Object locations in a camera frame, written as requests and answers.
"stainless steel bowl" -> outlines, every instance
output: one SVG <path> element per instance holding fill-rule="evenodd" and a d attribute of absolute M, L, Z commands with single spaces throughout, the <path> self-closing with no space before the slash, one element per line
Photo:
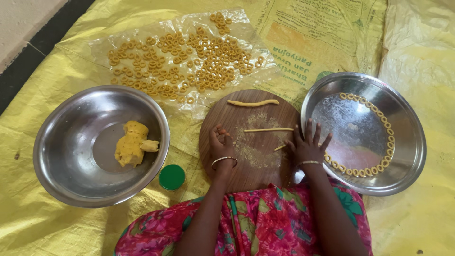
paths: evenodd
<path fill-rule="evenodd" d="M 123 125 L 138 121 L 160 142 L 142 164 L 121 167 L 114 158 Z M 156 176 L 169 149 L 169 126 L 159 105 L 132 88 L 105 85 L 65 100 L 44 121 L 33 148 L 41 185 L 63 203 L 104 207 L 131 198 Z"/>
<path fill-rule="evenodd" d="M 349 176 L 324 162 L 327 173 L 365 195 L 393 195 L 411 186 L 425 164 L 425 134 L 409 103 L 393 88 L 375 77 L 340 72 L 317 81 L 302 105 L 302 127 L 311 117 L 323 126 L 321 141 L 334 134 L 327 153 L 347 168 L 364 169 L 379 164 L 387 149 L 387 133 L 380 119 L 365 105 L 343 100 L 341 92 L 365 97 L 392 124 L 395 149 L 392 162 L 377 175 Z"/>

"hand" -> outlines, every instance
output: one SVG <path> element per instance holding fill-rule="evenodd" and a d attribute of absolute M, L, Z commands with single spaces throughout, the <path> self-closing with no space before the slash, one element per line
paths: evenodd
<path fill-rule="evenodd" d="M 217 124 L 209 131 L 209 143 L 210 143 L 210 160 L 211 162 L 221 157 L 231 156 L 235 157 L 233 138 L 225 129 L 222 128 L 221 124 Z M 216 169 L 214 177 L 212 179 L 229 179 L 232 168 L 235 164 L 234 159 L 224 159 L 216 162 L 213 168 Z"/>
<path fill-rule="evenodd" d="M 332 133 L 329 133 L 325 141 L 322 143 L 322 145 L 319 146 L 319 139 L 321 138 L 321 124 L 318 123 L 316 125 L 316 133 L 314 134 L 314 138 L 311 138 L 312 124 L 313 124 L 312 119 L 308 118 L 305 127 L 305 141 L 302 140 L 302 137 L 300 136 L 299 133 L 298 125 L 296 125 L 294 128 L 295 144 L 288 140 L 284 142 L 288 147 L 289 151 L 291 151 L 295 163 L 299 164 L 303 161 L 318 161 L 322 163 L 324 160 L 324 152 L 327 146 L 329 145 L 330 140 L 332 139 Z M 301 166 L 301 169 L 306 173 L 306 171 L 311 169 L 310 167 L 314 165 L 315 164 L 303 164 Z"/>

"green lid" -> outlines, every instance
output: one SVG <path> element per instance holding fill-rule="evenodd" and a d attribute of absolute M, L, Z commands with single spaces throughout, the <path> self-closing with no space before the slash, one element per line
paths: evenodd
<path fill-rule="evenodd" d="M 180 188 L 185 182 L 185 171 L 176 164 L 170 164 L 161 170 L 158 179 L 164 189 L 175 190 Z"/>

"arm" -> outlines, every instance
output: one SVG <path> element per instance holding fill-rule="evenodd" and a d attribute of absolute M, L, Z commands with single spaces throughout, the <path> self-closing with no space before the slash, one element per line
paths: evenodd
<path fill-rule="evenodd" d="M 319 147 L 321 124 L 316 125 L 316 133 L 312 138 L 312 120 L 308 119 L 305 127 L 305 141 L 294 129 L 294 143 L 286 141 L 297 163 L 303 161 L 323 162 L 324 151 L 329 145 L 332 134 Z M 326 256 L 367 256 L 368 252 L 357 231 L 343 209 L 324 168 L 320 164 L 303 164 L 300 168 L 305 173 L 311 189 L 311 200 L 314 217 L 321 246 Z"/>
<path fill-rule="evenodd" d="M 225 156 L 234 156 L 232 137 L 226 133 L 226 130 L 222 129 L 220 124 L 209 132 L 209 142 L 213 160 Z M 225 159 L 217 162 L 214 166 L 216 173 L 212 185 L 188 229 L 183 233 L 182 239 L 177 243 L 174 256 L 214 255 L 221 206 L 234 164 L 234 160 Z"/>

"round wooden board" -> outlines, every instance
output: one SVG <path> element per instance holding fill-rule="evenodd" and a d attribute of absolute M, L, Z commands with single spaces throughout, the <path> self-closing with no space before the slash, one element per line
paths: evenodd
<path fill-rule="evenodd" d="M 260 107 L 239 107 L 228 100 L 260 102 L 276 99 L 276 104 Z M 269 183 L 287 187 L 295 167 L 291 166 L 285 149 L 273 150 L 284 145 L 285 139 L 292 139 L 291 131 L 249 132 L 246 129 L 294 128 L 300 121 L 300 114 L 284 99 L 261 90 L 242 90 L 231 93 L 219 100 L 208 112 L 199 134 L 199 154 L 202 164 L 210 177 L 213 159 L 209 153 L 208 131 L 221 123 L 234 137 L 237 166 L 229 180 L 228 193 L 253 189 L 264 189 Z"/>

